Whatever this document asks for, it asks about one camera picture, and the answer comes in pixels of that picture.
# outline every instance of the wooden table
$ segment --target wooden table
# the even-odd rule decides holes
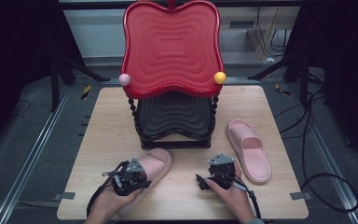
[[[90,197],[105,180],[101,174],[115,169],[121,161],[130,161],[134,156],[140,158],[146,153],[141,149],[127,100],[121,88],[101,90],[65,189],[76,196],[73,200],[62,199],[57,213],[59,219],[86,219]],[[242,173],[242,180],[256,194],[262,218],[307,217],[304,200],[293,201],[290,196],[300,189],[263,89],[225,86],[219,95],[211,148],[172,149],[172,169],[131,213],[115,218],[235,219],[212,191],[200,190],[195,177],[196,174],[209,175],[206,161],[218,152],[237,159],[225,132],[232,119],[244,119],[253,126],[268,157],[271,179],[267,184],[252,185]]]

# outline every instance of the red plastic tray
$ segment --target red plastic tray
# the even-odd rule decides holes
[[[127,96],[145,99],[166,91],[199,97],[219,94],[213,76],[224,72],[218,47],[219,12],[207,1],[179,7],[136,2],[124,14],[126,50],[121,73]]]

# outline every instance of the pink slipper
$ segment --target pink slipper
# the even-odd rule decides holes
[[[226,133],[246,176],[256,183],[269,181],[269,162],[261,141],[251,126],[244,120],[234,119],[228,124]]]
[[[117,214],[119,216],[127,215],[132,209],[138,205],[148,191],[150,191],[157,182],[168,173],[172,166],[172,154],[168,150],[162,148],[155,148],[148,151],[141,159],[138,159],[141,165],[145,168],[147,180],[151,180],[151,184],[147,189],[144,189],[136,199],[120,210]]]

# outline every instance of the pink ball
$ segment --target pink ball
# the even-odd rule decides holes
[[[118,82],[121,86],[128,86],[131,82],[131,77],[128,74],[121,74],[118,77]]]

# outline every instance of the yellow ball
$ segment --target yellow ball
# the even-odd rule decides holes
[[[214,74],[214,81],[217,84],[223,84],[226,81],[226,74],[224,72],[217,72],[216,74]]]

